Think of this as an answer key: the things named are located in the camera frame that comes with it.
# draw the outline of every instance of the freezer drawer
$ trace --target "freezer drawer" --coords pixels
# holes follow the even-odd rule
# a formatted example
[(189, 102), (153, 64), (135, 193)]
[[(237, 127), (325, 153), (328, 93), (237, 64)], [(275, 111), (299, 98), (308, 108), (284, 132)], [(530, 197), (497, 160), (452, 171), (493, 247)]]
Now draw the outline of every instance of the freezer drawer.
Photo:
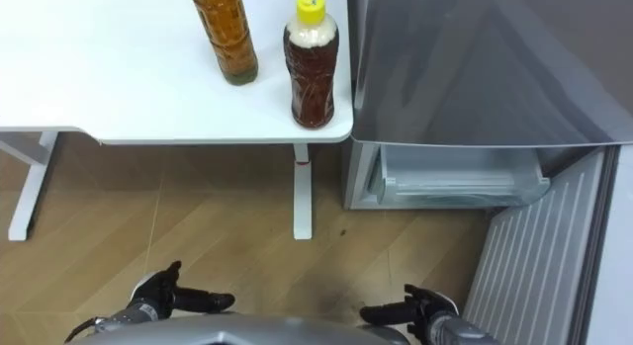
[(532, 149), (382, 145), (369, 190), (380, 205), (522, 206), (549, 186)]

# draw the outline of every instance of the silver refrigerator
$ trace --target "silver refrigerator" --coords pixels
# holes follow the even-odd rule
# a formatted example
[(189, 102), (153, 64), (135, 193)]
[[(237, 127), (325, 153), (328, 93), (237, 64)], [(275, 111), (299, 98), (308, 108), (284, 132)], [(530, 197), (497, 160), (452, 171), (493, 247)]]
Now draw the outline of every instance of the silver refrigerator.
[[(602, 256), (633, 206), (633, 0), (348, 3), (344, 205), (501, 210), (465, 317), (504, 344), (599, 343), (596, 288), (628, 269)], [(631, 325), (609, 343), (633, 341), (623, 308), (601, 310)]]

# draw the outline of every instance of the wooden floor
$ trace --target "wooden floor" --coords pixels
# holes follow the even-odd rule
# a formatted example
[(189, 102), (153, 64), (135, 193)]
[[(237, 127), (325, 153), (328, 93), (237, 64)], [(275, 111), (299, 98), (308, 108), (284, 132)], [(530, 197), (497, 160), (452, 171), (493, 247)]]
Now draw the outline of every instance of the wooden floor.
[(481, 212), (350, 212), (340, 152), (314, 151), (315, 237), (292, 237), (289, 146), (99, 146), (60, 136), (27, 242), (6, 229), (26, 168), (0, 154), (0, 344), (60, 344), (127, 303), (148, 271), (182, 260), (181, 285), (234, 310), (357, 323), (404, 283), (463, 303), (486, 234)]

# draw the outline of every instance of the table leg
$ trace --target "table leg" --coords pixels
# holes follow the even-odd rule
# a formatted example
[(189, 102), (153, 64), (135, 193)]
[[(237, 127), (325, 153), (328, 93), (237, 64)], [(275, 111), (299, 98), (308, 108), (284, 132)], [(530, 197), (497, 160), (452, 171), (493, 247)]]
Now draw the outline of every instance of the table leg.
[(38, 202), (38, 195), (56, 139), (56, 131), (42, 132), (40, 143), (34, 143), (19, 133), (0, 132), (0, 150), (31, 165), (9, 225), (9, 240), (25, 241), (27, 239), (29, 224)]
[(295, 143), (295, 209), (293, 233), (296, 240), (313, 237), (313, 181), (308, 145)]

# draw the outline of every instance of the refrigerator door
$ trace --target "refrigerator door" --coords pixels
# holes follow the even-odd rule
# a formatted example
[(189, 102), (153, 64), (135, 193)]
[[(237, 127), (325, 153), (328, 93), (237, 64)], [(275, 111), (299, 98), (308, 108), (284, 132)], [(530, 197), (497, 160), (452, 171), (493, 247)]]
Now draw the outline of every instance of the refrigerator door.
[(492, 219), (464, 317), (501, 344), (582, 342), (570, 334), (585, 316), (581, 294), (590, 294), (588, 257), (611, 170), (605, 154), (611, 153), (599, 150), (561, 172), (539, 201)]
[(633, 0), (350, 2), (357, 140), (633, 141)]

